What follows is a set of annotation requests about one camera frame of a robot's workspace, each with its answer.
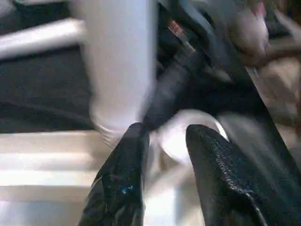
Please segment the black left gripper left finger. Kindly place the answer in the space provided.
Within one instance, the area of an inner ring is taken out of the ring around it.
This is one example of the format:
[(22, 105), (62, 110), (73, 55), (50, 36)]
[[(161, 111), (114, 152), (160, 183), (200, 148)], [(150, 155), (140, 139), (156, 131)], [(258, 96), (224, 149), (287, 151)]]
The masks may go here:
[(129, 126), (98, 171), (80, 226), (141, 226), (150, 134), (140, 122)]

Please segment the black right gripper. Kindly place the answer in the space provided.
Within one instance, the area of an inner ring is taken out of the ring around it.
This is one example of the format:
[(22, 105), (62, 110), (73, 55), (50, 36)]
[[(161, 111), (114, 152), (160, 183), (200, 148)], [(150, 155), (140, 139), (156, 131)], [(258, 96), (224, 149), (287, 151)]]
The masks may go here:
[[(180, 110), (204, 108), (200, 77), (206, 65), (236, 77), (234, 49), (214, 9), (206, 2), (158, 1), (157, 62), (165, 69), (144, 111), (147, 131), (158, 130)], [(184, 45), (196, 52), (176, 54)]]

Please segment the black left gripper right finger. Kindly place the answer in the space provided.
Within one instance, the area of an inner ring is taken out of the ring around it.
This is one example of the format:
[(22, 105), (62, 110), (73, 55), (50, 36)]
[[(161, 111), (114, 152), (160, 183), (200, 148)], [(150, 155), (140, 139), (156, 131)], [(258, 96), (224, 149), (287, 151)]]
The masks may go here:
[(300, 175), (268, 166), (204, 125), (189, 125), (186, 145), (207, 226), (298, 226)]

